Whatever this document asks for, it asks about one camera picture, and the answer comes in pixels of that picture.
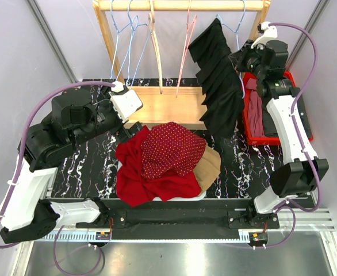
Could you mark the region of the black skirt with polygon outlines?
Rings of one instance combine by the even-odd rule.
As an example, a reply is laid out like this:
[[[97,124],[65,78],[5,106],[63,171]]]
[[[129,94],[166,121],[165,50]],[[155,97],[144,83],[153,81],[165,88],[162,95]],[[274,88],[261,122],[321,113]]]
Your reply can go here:
[[[239,75],[229,59],[232,51],[218,18],[191,42],[189,52],[200,68],[196,78],[205,96],[202,104],[206,112],[200,121],[211,135],[229,139],[244,109],[244,100]]]

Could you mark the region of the red polka dot skirt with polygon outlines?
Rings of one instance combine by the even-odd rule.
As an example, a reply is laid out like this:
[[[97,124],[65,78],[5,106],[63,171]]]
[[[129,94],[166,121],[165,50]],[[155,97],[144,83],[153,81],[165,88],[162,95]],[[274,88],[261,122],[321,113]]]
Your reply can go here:
[[[193,171],[205,149],[205,139],[175,122],[154,126],[141,144],[142,176],[156,179],[172,171],[184,177]]]

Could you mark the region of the red pleated skirt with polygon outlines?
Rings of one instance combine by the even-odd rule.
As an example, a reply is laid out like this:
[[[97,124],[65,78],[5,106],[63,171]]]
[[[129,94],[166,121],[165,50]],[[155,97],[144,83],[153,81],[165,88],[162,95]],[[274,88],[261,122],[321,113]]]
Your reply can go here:
[[[146,139],[146,126],[129,139],[121,143],[116,149],[116,158],[122,163],[117,172],[116,191],[118,197],[132,207],[152,201],[160,197],[168,201],[174,197],[192,198],[201,193],[201,188],[194,172],[180,177],[169,171],[156,179],[147,179],[142,176],[141,144]]]

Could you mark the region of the tan pleated skirt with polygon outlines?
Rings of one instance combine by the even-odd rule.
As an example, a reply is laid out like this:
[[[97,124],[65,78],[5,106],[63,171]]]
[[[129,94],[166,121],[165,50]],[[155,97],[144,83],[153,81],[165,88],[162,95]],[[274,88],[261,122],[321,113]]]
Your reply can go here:
[[[207,191],[221,171],[220,154],[213,148],[206,146],[204,154],[195,166],[193,172],[201,188],[201,193]]]

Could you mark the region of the cream wooden hanger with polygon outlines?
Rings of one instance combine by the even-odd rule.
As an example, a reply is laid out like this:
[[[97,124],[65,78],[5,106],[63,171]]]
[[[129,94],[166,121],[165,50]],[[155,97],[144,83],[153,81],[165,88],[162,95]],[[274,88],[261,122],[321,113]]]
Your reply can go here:
[[[151,29],[150,35],[151,35],[151,40],[152,40],[152,44],[153,44],[154,51],[155,51],[155,56],[156,56],[156,64],[157,64],[157,69],[158,69],[159,93],[163,94],[162,64],[161,64],[158,38],[156,35],[156,29],[155,29],[154,2],[153,0],[150,0],[149,3],[150,3],[150,13],[148,15],[148,18],[149,18],[150,29]]]

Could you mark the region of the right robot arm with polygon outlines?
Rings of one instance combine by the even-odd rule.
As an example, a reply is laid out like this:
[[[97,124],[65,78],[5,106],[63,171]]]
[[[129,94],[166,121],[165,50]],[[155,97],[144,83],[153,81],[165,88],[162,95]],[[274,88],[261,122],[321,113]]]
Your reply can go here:
[[[239,220],[251,228],[275,222],[276,210],[315,191],[329,169],[327,160],[318,157],[305,132],[296,100],[300,89],[285,76],[287,58],[288,46],[279,40],[247,40],[229,56],[238,71],[255,77],[257,93],[274,122],[283,153],[283,165],[271,174],[270,186],[251,200]]]

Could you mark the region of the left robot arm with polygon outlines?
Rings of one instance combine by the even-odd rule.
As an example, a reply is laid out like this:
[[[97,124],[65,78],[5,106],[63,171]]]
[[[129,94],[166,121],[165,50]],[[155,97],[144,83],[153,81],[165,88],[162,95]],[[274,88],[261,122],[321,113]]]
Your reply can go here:
[[[97,103],[89,92],[94,82],[77,82],[51,92],[31,111],[13,177],[0,203],[1,248],[41,239],[66,225],[109,225],[109,210],[97,198],[63,204],[43,197],[60,164],[79,145],[106,132],[127,141],[140,128],[140,124],[124,126],[143,107],[138,94],[119,81],[98,85],[102,100]]]

